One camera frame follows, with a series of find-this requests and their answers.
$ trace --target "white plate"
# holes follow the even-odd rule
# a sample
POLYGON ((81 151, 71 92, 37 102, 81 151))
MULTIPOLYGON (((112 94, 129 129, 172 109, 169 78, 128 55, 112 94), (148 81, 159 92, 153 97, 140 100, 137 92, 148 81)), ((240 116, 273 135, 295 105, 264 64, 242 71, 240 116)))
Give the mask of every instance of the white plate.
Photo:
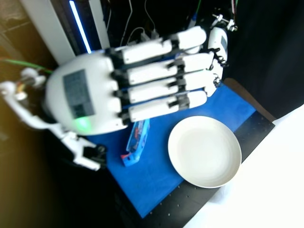
POLYGON ((179 175, 202 188, 226 184, 242 162, 241 148, 233 132, 206 116, 180 121, 169 136, 168 151, 179 175))

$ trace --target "blue cloth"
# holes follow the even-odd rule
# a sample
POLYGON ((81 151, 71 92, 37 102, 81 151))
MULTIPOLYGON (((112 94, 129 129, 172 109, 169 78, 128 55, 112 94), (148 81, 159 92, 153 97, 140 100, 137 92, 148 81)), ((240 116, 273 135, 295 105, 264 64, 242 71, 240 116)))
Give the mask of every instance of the blue cloth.
POLYGON ((151 119, 140 161, 130 167, 124 166, 120 155, 125 152, 131 126, 114 133, 89 136, 89 140, 107 146, 108 169, 143 218, 183 181, 173 168, 167 149, 169 134, 179 121, 204 115, 235 131, 254 111, 250 104, 222 86, 202 106, 151 119))

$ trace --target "led light strip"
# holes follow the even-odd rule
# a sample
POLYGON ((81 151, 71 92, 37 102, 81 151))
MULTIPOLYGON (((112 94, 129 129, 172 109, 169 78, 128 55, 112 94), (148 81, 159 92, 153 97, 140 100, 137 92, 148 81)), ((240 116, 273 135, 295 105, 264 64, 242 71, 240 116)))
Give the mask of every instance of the led light strip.
POLYGON ((82 40, 84 41, 84 44, 85 44, 85 47, 86 47, 86 51, 90 54, 92 51, 91 51, 90 45, 89 45, 89 43, 87 41, 84 28, 82 27, 82 24, 81 24, 81 21, 80 21, 80 18, 79 18, 79 15, 78 15, 75 3, 74 3, 74 1, 69 1, 69 2, 70 2, 70 6, 71 6, 71 9, 72 9, 72 12, 74 14, 76 23, 78 25, 78 28, 79 28, 82 40))

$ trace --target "robotic hand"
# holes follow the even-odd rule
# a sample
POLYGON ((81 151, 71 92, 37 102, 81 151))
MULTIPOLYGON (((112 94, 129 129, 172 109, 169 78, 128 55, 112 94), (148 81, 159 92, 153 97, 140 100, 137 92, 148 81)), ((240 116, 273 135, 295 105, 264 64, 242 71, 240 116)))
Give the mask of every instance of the robotic hand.
MULTIPOLYGON (((84 148, 98 147, 77 135, 118 131, 130 122, 196 107, 215 92, 227 60, 226 31, 213 25, 208 48, 198 53, 206 39, 205 30, 196 26, 166 38, 84 54, 60 66, 47 80, 45 99, 57 123, 46 123, 23 107, 16 83, 3 82, 0 90, 27 125, 49 129, 73 152, 75 163, 98 170, 98 153, 84 154, 84 148)), ((44 82, 28 69, 23 79, 36 87, 44 82)))

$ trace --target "green light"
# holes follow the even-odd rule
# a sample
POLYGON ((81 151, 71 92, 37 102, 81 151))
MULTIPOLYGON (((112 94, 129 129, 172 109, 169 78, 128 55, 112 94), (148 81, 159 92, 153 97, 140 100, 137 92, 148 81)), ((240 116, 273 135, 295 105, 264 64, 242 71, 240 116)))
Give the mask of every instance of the green light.
POLYGON ((91 124, 87 117, 81 117, 75 120, 77 128, 81 131, 88 132, 91 130, 91 124))

